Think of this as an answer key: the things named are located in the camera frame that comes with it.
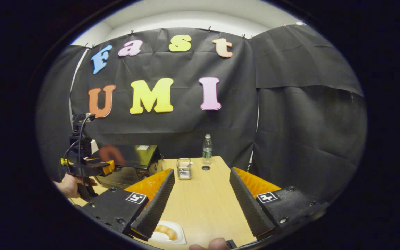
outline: cable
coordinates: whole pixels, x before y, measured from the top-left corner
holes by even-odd
[[[83,136],[84,124],[86,123],[86,121],[88,119],[89,119],[89,116],[87,116],[86,119],[84,119],[83,123],[81,124],[80,136],[78,137],[78,167],[81,169],[81,181],[83,182],[83,188],[86,187],[86,184],[84,183],[84,174],[83,174],[83,170],[81,168],[81,138]]]
[[[72,149],[72,147],[73,146],[75,146],[75,144],[77,143],[78,141],[75,141],[72,145],[70,145],[70,147],[66,150],[66,152],[64,153],[64,155],[62,156],[63,158],[63,160],[67,160],[67,164],[69,165],[69,152],[70,152],[70,149]],[[58,162],[58,175],[60,175],[60,166],[61,166],[61,160],[59,160],[59,162]]]

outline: foam letter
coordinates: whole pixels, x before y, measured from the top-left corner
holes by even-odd
[[[141,114],[143,108],[140,105],[140,101],[143,102],[143,106],[146,111],[151,112],[152,106],[154,106],[155,100],[155,112],[171,112],[174,107],[171,105],[171,85],[174,83],[171,78],[162,78],[157,81],[152,91],[149,89],[148,84],[143,80],[133,81],[131,86],[134,89],[132,98],[132,108],[130,109],[131,114]]]
[[[89,90],[89,112],[95,114],[95,117],[106,117],[112,109],[112,92],[115,89],[115,85],[107,85],[103,88],[106,93],[105,107],[98,109],[98,93],[101,91],[100,88]]]
[[[98,71],[100,71],[102,68],[104,68],[106,66],[106,62],[104,62],[103,60],[107,60],[109,58],[108,50],[111,50],[111,49],[112,49],[112,45],[108,45],[92,57],[91,60],[93,61],[93,66],[94,66],[93,74],[94,75],[97,74]]]
[[[171,38],[169,50],[172,52],[188,51],[191,48],[190,40],[191,37],[189,35],[175,35]]]
[[[118,55],[121,57],[130,55],[134,56],[141,52],[140,47],[143,44],[141,40],[128,41],[124,44],[124,48],[120,49]]]
[[[203,85],[203,110],[218,110],[222,105],[217,101],[217,83],[220,81],[215,77],[202,77],[199,79]]]
[[[216,51],[221,57],[232,57],[232,52],[227,50],[227,47],[232,47],[231,43],[228,43],[225,38],[218,38],[216,40],[212,40],[213,43],[216,44]]]

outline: yellow letter m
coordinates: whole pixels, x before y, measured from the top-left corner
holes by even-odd
[[[134,89],[132,108],[130,109],[131,114],[141,114],[143,108],[140,105],[140,101],[143,102],[143,106],[146,111],[151,112],[155,101],[155,112],[171,112],[174,107],[171,105],[171,85],[174,83],[171,78],[162,78],[157,81],[152,91],[149,89],[148,84],[143,80],[133,81],[131,87]]]

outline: wooden table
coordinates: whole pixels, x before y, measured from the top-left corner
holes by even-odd
[[[178,223],[184,232],[186,245],[148,242],[162,249],[187,250],[192,244],[208,247],[217,237],[232,239],[239,247],[256,240],[249,229],[243,211],[229,184],[230,169],[220,156],[211,159],[211,169],[204,171],[202,158],[192,158],[192,179],[179,180],[175,184],[160,220]],[[162,168],[173,168],[176,175],[177,159],[165,159]],[[94,187],[98,194],[107,190],[101,185]],[[86,201],[72,199],[83,206]]]

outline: white plate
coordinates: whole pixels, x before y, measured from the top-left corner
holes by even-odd
[[[169,244],[176,244],[176,245],[185,245],[186,244],[186,239],[184,238],[183,229],[181,228],[180,225],[178,225],[177,223],[167,222],[164,220],[159,221],[158,225],[167,226],[168,228],[175,231],[177,233],[177,238],[172,241],[169,239],[169,237],[167,235],[160,233],[160,232],[154,232],[152,234],[151,238],[149,238],[150,240],[155,241],[155,242],[162,242],[162,243],[169,243]]]

